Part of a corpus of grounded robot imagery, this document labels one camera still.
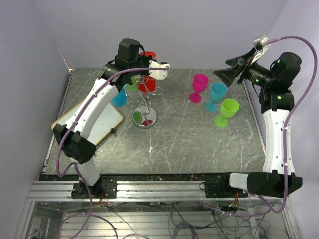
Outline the red plastic wine glass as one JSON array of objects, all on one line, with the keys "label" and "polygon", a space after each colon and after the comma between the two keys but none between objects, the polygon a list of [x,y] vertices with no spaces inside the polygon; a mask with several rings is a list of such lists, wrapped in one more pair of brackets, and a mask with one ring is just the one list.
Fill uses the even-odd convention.
[{"label": "red plastic wine glass", "polygon": [[[145,51],[146,56],[152,56],[152,58],[156,58],[156,53],[152,51]],[[138,83],[138,89],[144,93],[147,92],[147,89],[149,92],[153,92],[156,88],[156,80],[150,76],[142,76],[143,81],[142,83]]]}]

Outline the teal plastic wine glass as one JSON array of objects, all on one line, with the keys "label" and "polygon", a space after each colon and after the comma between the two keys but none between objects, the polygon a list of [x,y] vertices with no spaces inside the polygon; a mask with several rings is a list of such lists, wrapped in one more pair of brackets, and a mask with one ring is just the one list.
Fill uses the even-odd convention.
[{"label": "teal plastic wine glass", "polygon": [[210,91],[210,102],[205,104],[209,112],[215,112],[218,109],[217,103],[220,102],[227,93],[227,87],[223,83],[214,83]]}]

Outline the light green wine glass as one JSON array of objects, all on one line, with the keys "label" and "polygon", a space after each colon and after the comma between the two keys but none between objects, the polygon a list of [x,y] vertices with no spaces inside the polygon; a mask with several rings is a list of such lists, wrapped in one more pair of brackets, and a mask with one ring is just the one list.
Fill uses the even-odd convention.
[{"label": "light green wine glass", "polygon": [[138,89],[138,81],[136,76],[131,77],[131,84],[125,85],[125,90],[127,91],[136,91]]}]

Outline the pink plastic wine glass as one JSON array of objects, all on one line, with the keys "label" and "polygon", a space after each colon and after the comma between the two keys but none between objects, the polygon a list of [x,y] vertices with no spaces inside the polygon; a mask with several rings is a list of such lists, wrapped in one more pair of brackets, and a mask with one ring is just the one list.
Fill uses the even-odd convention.
[{"label": "pink plastic wine glass", "polygon": [[189,100],[193,103],[201,101],[201,95],[209,83],[209,78],[205,74],[196,74],[193,78],[192,88],[194,93],[189,95]]}]

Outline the green plastic wine glass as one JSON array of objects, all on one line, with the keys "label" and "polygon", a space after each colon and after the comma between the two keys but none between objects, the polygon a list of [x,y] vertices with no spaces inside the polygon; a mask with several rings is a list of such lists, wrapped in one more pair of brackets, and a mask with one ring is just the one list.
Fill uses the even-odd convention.
[{"label": "green plastic wine glass", "polygon": [[228,119],[232,118],[239,109],[240,105],[235,99],[225,99],[220,107],[220,116],[215,118],[216,126],[220,128],[227,127]]}]

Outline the blue plastic wine glass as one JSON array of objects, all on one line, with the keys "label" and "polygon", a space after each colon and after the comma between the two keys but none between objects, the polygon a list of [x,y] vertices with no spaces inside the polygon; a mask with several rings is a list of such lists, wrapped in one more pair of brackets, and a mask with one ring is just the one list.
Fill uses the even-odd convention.
[{"label": "blue plastic wine glass", "polygon": [[127,96],[125,88],[122,88],[121,91],[111,100],[111,104],[114,107],[120,108],[127,103]]}]

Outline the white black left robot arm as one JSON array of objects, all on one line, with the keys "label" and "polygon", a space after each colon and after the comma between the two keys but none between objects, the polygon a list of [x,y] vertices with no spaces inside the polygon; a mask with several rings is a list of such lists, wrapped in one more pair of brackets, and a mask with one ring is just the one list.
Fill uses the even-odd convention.
[{"label": "white black left robot arm", "polygon": [[142,49],[139,41],[124,38],[115,59],[100,69],[92,90],[76,113],[64,124],[58,123],[53,128],[59,152],[64,152],[71,165],[77,168],[81,181],[86,183],[84,192],[91,198],[101,194],[102,186],[98,183],[100,174],[92,159],[96,145],[88,137],[104,108],[130,82],[132,75],[148,73],[151,58],[140,55]]}]

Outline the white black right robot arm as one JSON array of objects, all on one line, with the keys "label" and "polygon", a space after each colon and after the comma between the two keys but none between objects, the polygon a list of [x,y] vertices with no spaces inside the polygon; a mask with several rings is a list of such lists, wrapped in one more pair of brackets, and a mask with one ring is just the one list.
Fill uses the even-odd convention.
[{"label": "white black right robot arm", "polygon": [[255,49],[248,53],[226,60],[229,68],[214,70],[227,87],[235,78],[237,83],[248,80],[259,86],[259,103],[266,126],[266,157],[262,172],[229,173],[228,180],[220,184],[220,193],[231,197],[237,189],[268,197],[283,198],[300,189],[302,177],[295,175],[292,162],[290,122],[285,122],[295,105],[289,89],[301,69],[302,59],[295,53],[284,52],[269,69],[254,61]]}]

